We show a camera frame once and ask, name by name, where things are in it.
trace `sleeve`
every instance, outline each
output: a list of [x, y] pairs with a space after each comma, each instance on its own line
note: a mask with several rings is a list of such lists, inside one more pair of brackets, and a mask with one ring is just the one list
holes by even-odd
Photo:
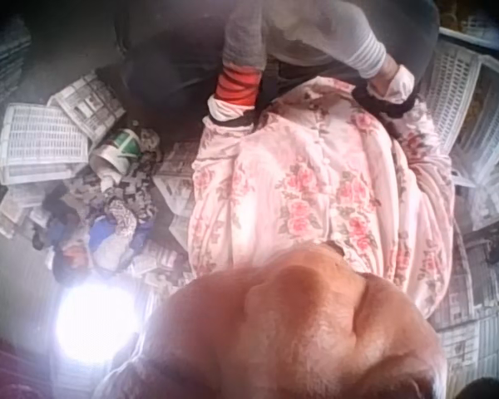
[[405, 291], [428, 317], [451, 277], [451, 160], [442, 153], [432, 117], [420, 99], [401, 118], [388, 119], [388, 129], [396, 139], [393, 156], [400, 197], [397, 273], [401, 269], [406, 274]]
[[190, 264], [198, 276], [218, 266], [232, 263], [230, 239], [230, 188], [240, 141], [253, 130], [253, 125], [222, 126], [235, 121], [253, 107], [236, 106], [213, 97], [209, 100], [210, 116], [194, 169], [195, 207], [190, 217], [188, 248]]

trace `dark pants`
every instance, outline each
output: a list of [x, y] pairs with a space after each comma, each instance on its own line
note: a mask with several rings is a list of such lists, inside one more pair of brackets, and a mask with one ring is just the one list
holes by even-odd
[[[422, 78], [436, 45], [438, 13], [432, 0], [354, 0], [365, 12], [388, 53]], [[132, 49], [112, 85], [135, 118], [161, 137], [184, 140], [199, 135], [206, 102], [221, 70], [224, 18], [202, 17], [160, 32]], [[301, 67], [270, 62], [264, 72], [258, 108], [312, 79], [331, 76], [354, 85], [355, 70], [340, 62]]]

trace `green and white cup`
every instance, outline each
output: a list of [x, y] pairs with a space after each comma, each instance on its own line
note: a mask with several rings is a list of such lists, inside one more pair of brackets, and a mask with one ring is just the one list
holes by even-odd
[[126, 175], [132, 160], [141, 156], [141, 141], [131, 129], [120, 129], [92, 152], [91, 168], [102, 178], [108, 164], [120, 175]]

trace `white plastic crate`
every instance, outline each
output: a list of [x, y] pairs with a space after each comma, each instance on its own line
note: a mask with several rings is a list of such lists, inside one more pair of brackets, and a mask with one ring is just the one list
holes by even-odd
[[449, 42], [438, 42], [423, 91], [445, 154], [449, 154], [464, 122], [480, 65], [479, 54]]
[[484, 14], [471, 15], [460, 21], [461, 32], [445, 27], [440, 28], [440, 33], [465, 42], [499, 50], [499, 26]]
[[470, 195], [473, 229], [499, 221], [499, 162], [484, 184]]
[[484, 185], [499, 161], [499, 62], [490, 57], [482, 58], [477, 95], [480, 113], [462, 128], [452, 158], [462, 175]]
[[41, 205], [49, 189], [47, 182], [24, 183], [8, 187], [12, 199], [21, 208], [32, 208]]
[[0, 136], [3, 185], [68, 179], [87, 162], [88, 139], [62, 110], [9, 105]]

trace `plastic basket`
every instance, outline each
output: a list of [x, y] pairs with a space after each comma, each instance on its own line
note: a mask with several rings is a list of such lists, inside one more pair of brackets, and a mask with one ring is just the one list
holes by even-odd
[[464, 122], [480, 69], [480, 56], [458, 45], [440, 41], [424, 81], [427, 107], [448, 154]]
[[60, 107], [82, 132], [99, 144], [125, 111], [111, 89], [89, 73], [50, 97], [49, 106]]
[[15, 185], [74, 176], [88, 140], [59, 108], [11, 104], [0, 136], [0, 182]]
[[460, 32], [445, 27], [440, 33], [465, 42], [499, 50], [499, 26], [484, 14], [475, 14], [460, 21]]
[[480, 113], [468, 115], [452, 155], [465, 169], [463, 175], [484, 185], [499, 161], [499, 62], [490, 57], [483, 57], [473, 101], [480, 104]]
[[0, 31], [0, 102], [17, 89], [32, 39], [20, 17], [13, 17]]
[[472, 192], [470, 200], [474, 230], [499, 221], [499, 162], [484, 185]]
[[44, 201], [48, 192], [47, 182], [25, 183], [23, 185], [10, 185], [9, 193], [11, 198], [21, 208], [32, 208], [39, 206]]

